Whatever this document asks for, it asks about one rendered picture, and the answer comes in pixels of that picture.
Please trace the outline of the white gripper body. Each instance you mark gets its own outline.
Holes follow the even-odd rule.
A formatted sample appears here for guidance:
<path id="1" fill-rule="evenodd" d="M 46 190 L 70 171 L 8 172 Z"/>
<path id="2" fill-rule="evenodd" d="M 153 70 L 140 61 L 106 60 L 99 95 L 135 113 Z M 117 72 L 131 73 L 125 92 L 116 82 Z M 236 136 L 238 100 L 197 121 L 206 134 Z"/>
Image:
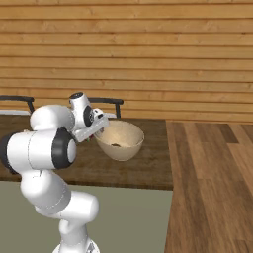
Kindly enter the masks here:
<path id="1" fill-rule="evenodd" d="M 85 139 L 89 138 L 91 135 L 95 134 L 97 131 L 101 130 L 103 127 L 109 125 L 109 120 L 107 117 L 101 117 L 100 119 L 94 121 L 90 127 L 83 127 L 77 129 L 74 132 L 75 139 L 78 142 L 83 142 Z"/>

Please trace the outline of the beige bowl-shaped basket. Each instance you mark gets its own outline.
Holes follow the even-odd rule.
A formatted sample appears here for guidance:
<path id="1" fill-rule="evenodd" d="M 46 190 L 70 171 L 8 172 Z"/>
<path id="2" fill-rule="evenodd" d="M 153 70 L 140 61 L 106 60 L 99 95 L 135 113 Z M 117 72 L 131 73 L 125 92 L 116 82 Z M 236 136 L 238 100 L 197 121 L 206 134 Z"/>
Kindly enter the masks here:
<path id="1" fill-rule="evenodd" d="M 144 132 L 136 125 L 119 120 L 109 121 L 109 125 L 95 133 L 101 149 L 112 159 L 129 161 L 142 147 Z"/>

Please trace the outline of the black chair with white seat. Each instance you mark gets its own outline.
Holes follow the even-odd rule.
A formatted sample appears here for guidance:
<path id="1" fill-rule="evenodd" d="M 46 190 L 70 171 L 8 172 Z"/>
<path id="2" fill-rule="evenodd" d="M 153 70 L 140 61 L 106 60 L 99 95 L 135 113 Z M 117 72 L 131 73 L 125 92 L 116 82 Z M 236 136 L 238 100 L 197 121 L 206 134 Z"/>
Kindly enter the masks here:
<path id="1" fill-rule="evenodd" d="M 35 99 L 33 97 L 28 96 L 10 96 L 10 95 L 0 95 L 0 101 L 21 101 L 26 102 L 28 104 L 28 107 L 30 109 L 29 114 L 32 114 L 35 110 L 33 101 Z"/>
<path id="2" fill-rule="evenodd" d="M 122 99 L 89 97 L 89 101 L 91 103 L 114 104 L 117 118 L 119 119 L 121 117 L 121 105 L 124 103 Z"/>

